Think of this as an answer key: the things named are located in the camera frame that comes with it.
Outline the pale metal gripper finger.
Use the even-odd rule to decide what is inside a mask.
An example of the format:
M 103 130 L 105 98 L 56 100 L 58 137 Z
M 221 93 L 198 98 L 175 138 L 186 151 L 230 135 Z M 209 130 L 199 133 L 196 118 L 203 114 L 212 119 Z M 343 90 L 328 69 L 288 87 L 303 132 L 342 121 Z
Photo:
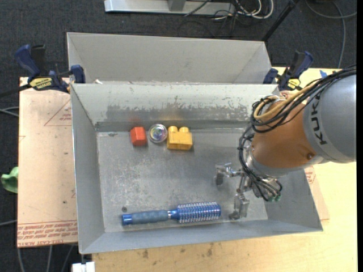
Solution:
M 215 169 L 215 182 L 217 186 L 221 186 L 223 184 L 224 178 L 236 177 L 238 175 L 238 172 L 232 168 L 231 163 L 216 164 Z
M 236 194 L 234 197 L 234 210 L 229 214 L 229 219 L 237 220 L 247 216 L 250 201 L 245 198 L 244 194 Z

